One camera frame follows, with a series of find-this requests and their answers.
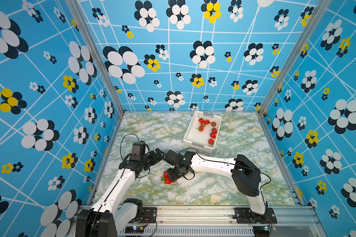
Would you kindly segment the white perforated plastic basket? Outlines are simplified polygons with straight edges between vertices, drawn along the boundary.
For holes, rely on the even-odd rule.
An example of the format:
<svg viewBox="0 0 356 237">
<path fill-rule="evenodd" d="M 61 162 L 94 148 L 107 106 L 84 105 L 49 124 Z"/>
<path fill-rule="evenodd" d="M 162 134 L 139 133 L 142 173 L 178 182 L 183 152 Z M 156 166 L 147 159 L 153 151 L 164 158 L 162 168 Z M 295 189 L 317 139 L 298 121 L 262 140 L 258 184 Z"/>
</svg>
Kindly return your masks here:
<svg viewBox="0 0 356 237">
<path fill-rule="evenodd" d="M 204 123 L 200 123 L 199 119 L 203 118 Z M 216 122 L 217 125 L 215 127 L 211 126 L 211 122 Z M 216 142 L 220 133 L 220 126 L 222 123 L 222 117 L 218 115 L 213 115 L 201 111 L 195 111 L 193 117 L 190 121 L 190 124 L 187 128 L 187 131 L 184 136 L 184 143 L 192 148 L 196 148 L 200 151 L 212 153 L 215 149 Z M 202 126 L 204 128 L 203 131 L 197 130 L 198 127 Z M 216 138 L 213 139 L 215 144 L 213 146 L 209 145 L 208 140 L 211 139 L 210 134 L 211 130 L 216 128 L 218 133 L 216 133 Z"/>
</svg>

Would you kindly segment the clear plastic clamshell container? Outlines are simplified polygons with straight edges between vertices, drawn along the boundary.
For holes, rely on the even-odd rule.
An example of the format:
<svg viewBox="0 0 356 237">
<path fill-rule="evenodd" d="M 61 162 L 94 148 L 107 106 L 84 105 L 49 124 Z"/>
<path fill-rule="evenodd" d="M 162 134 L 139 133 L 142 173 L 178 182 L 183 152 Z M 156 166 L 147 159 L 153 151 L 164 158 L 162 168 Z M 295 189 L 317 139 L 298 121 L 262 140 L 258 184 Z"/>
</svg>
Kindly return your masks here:
<svg viewBox="0 0 356 237">
<path fill-rule="evenodd" d="M 168 175 L 168 178 L 172 181 L 172 184 L 168 185 L 165 184 L 161 181 L 161 178 L 164 177 L 164 171 L 167 171 L 168 169 L 165 167 L 158 167 L 156 170 L 153 170 L 154 173 L 151 177 L 151 182 L 154 186 L 159 187 L 159 188 L 178 188 L 180 183 L 179 180 L 173 180 L 172 178 L 170 178 L 170 176 Z"/>
</svg>

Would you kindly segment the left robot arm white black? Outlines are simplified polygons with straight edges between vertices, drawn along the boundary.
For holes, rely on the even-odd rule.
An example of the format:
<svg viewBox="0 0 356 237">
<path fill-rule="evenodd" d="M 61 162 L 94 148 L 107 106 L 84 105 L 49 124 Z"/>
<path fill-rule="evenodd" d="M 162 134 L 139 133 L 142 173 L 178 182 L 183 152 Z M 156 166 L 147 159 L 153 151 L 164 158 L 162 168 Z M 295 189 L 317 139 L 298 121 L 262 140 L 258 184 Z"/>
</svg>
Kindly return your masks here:
<svg viewBox="0 0 356 237">
<path fill-rule="evenodd" d="M 160 149 L 150 150 L 145 142 L 135 142 L 107 191 L 90 209 L 78 214 L 75 236 L 116 237 L 129 222 L 138 222 L 142 218 L 142 201 L 134 198 L 121 201 L 140 173 L 150 170 L 164 157 Z"/>
</svg>

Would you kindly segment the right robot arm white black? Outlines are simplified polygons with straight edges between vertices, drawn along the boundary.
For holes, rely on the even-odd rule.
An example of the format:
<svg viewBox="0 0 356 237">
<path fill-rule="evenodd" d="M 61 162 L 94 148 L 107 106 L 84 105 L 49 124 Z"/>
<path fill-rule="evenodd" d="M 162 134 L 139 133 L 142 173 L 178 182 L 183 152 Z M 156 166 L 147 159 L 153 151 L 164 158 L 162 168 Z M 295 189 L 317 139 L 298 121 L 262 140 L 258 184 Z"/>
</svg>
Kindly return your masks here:
<svg viewBox="0 0 356 237">
<path fill-rule="evenodd" d="M 164 161 L 171 165 L 166 173 L 175 182 L 187 174 L 207 172 L 230 178 L 235 186 L 249 201 L 250 211 L 264 215 L 267 204 L 261 191 L 261 171 L 246 156 L 238 155 L 234 159 L 220 159 L 203 156 L 198 152 L 185 152 L 183 155 L 172 150 L 165 155 Z"/>
</svg>

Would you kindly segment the green circuit board left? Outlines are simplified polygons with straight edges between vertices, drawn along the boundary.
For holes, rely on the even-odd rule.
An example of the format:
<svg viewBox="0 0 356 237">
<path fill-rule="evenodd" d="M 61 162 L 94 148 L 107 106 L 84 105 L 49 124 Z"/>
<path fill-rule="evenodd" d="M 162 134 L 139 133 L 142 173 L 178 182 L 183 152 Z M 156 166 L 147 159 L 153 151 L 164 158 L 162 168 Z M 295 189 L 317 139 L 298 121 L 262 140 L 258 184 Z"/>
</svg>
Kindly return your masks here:
<svg viewBox="0 0 356 237">
<path fill-rule="evenodd" d="M 125 228 L 125 234 L 143 234 L 144 229 L 143 226 L 127 226 Z"/>
</svg>

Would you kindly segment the green circuit board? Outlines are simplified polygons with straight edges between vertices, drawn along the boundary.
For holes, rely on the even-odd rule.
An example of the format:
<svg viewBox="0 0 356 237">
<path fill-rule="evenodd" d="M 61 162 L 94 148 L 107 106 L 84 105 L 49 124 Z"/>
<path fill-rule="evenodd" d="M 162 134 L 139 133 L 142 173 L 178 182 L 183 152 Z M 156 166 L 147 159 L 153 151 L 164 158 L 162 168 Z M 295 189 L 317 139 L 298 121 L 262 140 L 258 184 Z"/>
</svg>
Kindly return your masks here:
<svg viewBox="0 0 356 237">
<path fill-rule="evenodd" d="M 254 226 L 253 232 L 255 237 L 269 237 L 272 232 L 276 231 L 276 227 L 269 226 Z"/>
<path fill-rule="evenodd" d="M 143 234 L 144 229 L 143 226 L 127 226 L 125 228 L 125 234 Z"/>
</svg>

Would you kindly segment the green circuit board right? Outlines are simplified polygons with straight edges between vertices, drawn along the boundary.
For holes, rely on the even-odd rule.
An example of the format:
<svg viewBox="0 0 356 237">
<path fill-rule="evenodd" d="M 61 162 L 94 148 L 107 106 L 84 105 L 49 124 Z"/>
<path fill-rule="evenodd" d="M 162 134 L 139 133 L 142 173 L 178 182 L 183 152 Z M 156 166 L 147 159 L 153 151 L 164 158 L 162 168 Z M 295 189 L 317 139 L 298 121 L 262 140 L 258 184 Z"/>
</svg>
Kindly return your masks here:
<svg viewBox="0 0 356 237">
<path fill-rule="evenodd" d="M 269 226 L 254 226 L 253 232 L 255 237 L 269 237 L 272 232 L 276 231 L 276 227 Z"/>
</svg>

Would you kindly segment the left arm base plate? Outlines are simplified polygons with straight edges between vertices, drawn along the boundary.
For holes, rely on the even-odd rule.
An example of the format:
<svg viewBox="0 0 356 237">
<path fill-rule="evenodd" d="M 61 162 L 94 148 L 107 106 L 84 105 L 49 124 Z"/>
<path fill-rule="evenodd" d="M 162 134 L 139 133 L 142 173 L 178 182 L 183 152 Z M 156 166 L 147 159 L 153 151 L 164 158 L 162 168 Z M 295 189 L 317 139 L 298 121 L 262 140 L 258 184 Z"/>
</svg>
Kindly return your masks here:
<svg viewBox="0 0 356 237">
<path fill-rule="evenodd" d="M 155 224 L 157 218 L 157 207 L 144 206 L 142 209 L 137 209 L 136 215 L 133 219 L 130 219 L 128 224 Z"/>
</svg>

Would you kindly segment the aluminium front rail frame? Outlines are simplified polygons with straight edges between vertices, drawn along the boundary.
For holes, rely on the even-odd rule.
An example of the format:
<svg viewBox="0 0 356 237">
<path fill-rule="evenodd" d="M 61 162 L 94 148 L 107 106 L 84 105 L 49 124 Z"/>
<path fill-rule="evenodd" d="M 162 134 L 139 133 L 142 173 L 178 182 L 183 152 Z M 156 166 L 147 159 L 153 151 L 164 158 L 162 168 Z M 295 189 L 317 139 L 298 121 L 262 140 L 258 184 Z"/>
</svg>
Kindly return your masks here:
<svg viewBox="0 0 356 237">
<path fill-rule="evenodd" d="M 238 206 L 146 205 L 157 207 L 156 223 L 146 225 L 143 234 L 119 237 L 254 237 L 254 226 L 276 227 L 270 237 L 325 237 L 327 234 L 309 206 L 273 206 L 277 224 L 238 224 L 233 219 Z"/>
</svg>

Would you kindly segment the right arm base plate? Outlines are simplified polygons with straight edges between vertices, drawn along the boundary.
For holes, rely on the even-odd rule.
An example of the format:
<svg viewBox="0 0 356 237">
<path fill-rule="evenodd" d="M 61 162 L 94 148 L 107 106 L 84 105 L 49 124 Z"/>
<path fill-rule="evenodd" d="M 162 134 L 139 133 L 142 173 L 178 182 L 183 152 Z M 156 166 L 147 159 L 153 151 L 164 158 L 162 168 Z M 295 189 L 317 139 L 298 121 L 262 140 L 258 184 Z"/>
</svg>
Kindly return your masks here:
<svg viewBox="0 0 356 237">
<path fill-rule="evenodd" d="M 234 209 L 232 217 L 238 224 L 277 224 L 277 218 L 272 208 L 267 208 L 264 214 L 252 212 L 247 207 Z"/>
</svg>

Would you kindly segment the left aluminium corner post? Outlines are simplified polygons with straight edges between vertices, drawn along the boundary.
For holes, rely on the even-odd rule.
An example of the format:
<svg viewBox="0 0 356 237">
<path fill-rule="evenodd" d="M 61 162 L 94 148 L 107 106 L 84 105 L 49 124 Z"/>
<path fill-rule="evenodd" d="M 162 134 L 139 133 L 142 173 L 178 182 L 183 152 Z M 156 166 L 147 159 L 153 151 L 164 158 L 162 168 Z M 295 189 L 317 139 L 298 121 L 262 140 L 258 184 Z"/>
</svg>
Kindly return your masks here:
<svg viewBox="0 0 356 237">
<path fill-rule="evenodd" d="M 85 21 L 84 12 L 80 9 L 78 1 L 67 0 L 66 3 L 69 7 L 69 10 L 72 13 L 74 20 L 78 23 L 78 26 L 80 27 L 81 35 L 89 49 L 91 56 L 93 57 L 93 60 L 96 64 L 98 72 L 100 73 L 100 75 L 103 79 L 104 85 L 105 85 L 106 89 L 108 90 L 111 98 L 113 99 L 114 105 L 116 106 L 116 109 L 119 112 L 119 117 L 122 118 L 124 115 L 123 106 L 120 102 L 119 97 L 116 95 L 116 92 L 114 90 L 114 85 L 110 79 L 110 76 L 107 72 L 105 64 L 104 64 L 103 60 L 101 59 L 99 50 L 96 47 L 94 39 L 93 39 L 91 32 L 89 30 L 89 25 Z"/>
</svg>

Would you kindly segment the aluminium corner post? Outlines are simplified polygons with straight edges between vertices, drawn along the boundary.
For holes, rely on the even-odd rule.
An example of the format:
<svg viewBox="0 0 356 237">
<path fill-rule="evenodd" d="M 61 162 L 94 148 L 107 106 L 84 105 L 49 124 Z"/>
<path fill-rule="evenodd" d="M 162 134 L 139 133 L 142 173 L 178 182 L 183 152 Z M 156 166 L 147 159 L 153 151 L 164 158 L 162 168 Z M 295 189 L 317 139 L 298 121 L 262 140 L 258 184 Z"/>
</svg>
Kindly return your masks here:
<svg viewBox="0 0 356 237">
<path fill-rule="evenodd" d="M 93 39 L 91 32 L 89 30 L 89 25 L 85 21 L 84 12 L 80 9 L 78 1 L 67 0 L 66 3 L 69 7 L 69 10 L 72 13 L 74 20 L 78 23 L 78 26 L 80 27 L 81 35 L 89 49 L 91 56 L 93 57 L 93 60 L 96 64 L 98 72 L 100 73 L 100 75 L 103 79 L 104 85 L 105 85 L 106 89 L 108 90 L 111 98 L 113 99 L 114 105 L 116 106 L 116 109 L 119 112 L 119 117 L 122 118 L 124 115 L 123 106 L 120 102 L 119 97 L 116 95 L 116 92 L 114 90 L 114 85 L 110 79 L 110 76 L 107 72 L 105 64 L 104 64 L 103 60 L 101 59 L 99 50 L 96 47 L 94 39 Z"/>
<path fill-rule="evenodd" d="M 297 42 L 294 44 L 293 49 L 291 50 L 283 64 L 283 68 L 280 70 L 278 78 L 275 79 L 274 83 L 270 87 L 261 105 L 261 108 L 258 111 L 260 117 L 263 117 L 263 114 L 266 111 L 268 105 L 273 101 L 274 95 L 276 94 L 278 87 L 283 83 L 285 77 L 289 73 L 290 69 L 293 67 L 298 55 L 300 54 L 300 51 L 302 50 L 303 46 L 308 42 L 309 38 L 313 34 L 314 30 L 316 29 L 320 20 L 324 16 L 331 2 L 332 0 L 322 0 L 319 1 L 318 4 L 315 6 L 314 13 L 310 22 L 304 27 Z"/>
</svg>

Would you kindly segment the right aluminium corner post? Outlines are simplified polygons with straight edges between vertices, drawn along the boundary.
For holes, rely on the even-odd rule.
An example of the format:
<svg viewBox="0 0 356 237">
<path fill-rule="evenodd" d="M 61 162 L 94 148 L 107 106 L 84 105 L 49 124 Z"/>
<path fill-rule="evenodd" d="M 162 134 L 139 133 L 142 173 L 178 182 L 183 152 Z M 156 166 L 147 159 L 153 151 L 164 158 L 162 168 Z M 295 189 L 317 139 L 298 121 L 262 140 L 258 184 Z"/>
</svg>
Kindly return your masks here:
<svg viewBox="0 0 356 237">
<path fill-rule="evenodd" d="M 319 1 L 318 4 L 315 6 L 314 13 L 310 22 L 304 27 L 297 42 L 294 44 L 293 49 L 291 50 L 283 64 L 283 68 L 280 70 L 278 78 L 275 79 L 274 83 L 270 87 L 261 105 L 261 108 L 258 111 L 260 117 L 263 117 L 263 114 L 266 111 L 268 105 L 273 101 L 274 95 L 276 94 L 278 87 L 283 83 L 285 77 L 289 73 L 290 69 L 293 67 L 298 55 L 300 54 L 300 51 L 302 50 L 303 46 L 308 42 L 309 38 L 313 34 L 314 30 L 316 29 L 320 20 L 324 16 L 331 2 L 332 0 L 322 0 Z"/>
</svg>

